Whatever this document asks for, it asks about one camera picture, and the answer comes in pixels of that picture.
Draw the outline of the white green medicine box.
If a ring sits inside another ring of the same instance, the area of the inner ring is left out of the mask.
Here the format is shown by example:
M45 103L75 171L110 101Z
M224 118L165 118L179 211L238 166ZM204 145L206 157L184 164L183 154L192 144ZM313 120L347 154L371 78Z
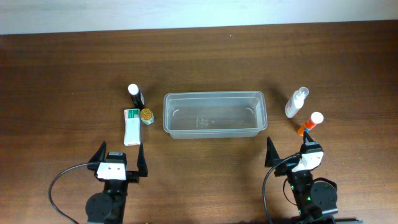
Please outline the white green medicine box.
M140 119L139 109L124 110L124 121L125 121L124 145L125 146L140 145L141 119Z

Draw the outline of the dark bottle white cap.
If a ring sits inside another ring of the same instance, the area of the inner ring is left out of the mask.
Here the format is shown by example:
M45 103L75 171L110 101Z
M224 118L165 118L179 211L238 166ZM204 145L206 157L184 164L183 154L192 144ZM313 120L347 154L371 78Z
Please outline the dark bottle white cap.
M127 88L134 106L140 110L145 108L144 97L136 84L130 84Z

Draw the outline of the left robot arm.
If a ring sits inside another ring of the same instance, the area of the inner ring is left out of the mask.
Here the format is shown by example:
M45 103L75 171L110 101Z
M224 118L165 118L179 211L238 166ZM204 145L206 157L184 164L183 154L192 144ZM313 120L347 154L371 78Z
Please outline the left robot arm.
M88 169L94 172L94 177L98 181L104 183L104 188L86 202L85 212L88 223L123 222L128 185L138 184L141 177L148 176L143 144L139 145L138 170L127 170L126 166L127 155L123 152L107 153L105 142L89 160Z

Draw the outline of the clear plastic container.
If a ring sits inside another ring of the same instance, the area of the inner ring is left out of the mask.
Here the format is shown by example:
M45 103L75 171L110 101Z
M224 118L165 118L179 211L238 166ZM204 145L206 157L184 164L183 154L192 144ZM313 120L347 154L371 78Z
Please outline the clear plastic container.
M260 91L169 93L163 126L174 139L246 138L267 128Z

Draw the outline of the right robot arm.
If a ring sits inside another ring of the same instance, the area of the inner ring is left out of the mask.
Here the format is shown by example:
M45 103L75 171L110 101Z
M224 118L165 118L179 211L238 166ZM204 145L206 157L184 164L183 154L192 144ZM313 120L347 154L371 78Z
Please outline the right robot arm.
M320 166L323 156L323 148L307 132L303 134L300 151L285 159L279 157L271 138L267 138L265 166L270 171L262 184L262 197L270 223L272 219L266 203L266 183L272 173L276 177L286 176L284 182L290 185L294 205L299 212L299 216L292 219L293 223L336 222L333 216L338 213L337 184L323 177L315 179L311 173Z

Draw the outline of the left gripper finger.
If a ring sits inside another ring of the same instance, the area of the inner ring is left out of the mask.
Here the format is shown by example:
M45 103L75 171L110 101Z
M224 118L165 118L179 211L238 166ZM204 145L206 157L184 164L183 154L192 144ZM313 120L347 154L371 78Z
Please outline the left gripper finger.
M140 177L147 177L148 176L148 168L146 164L146 159L144 156L144 145L143 143L139 146L139 153L137 157L137 168Z
M105 154L106 154L106 141L103 141L99 149L94 153L94 155L89 160L89 163L103 162L105 160Z

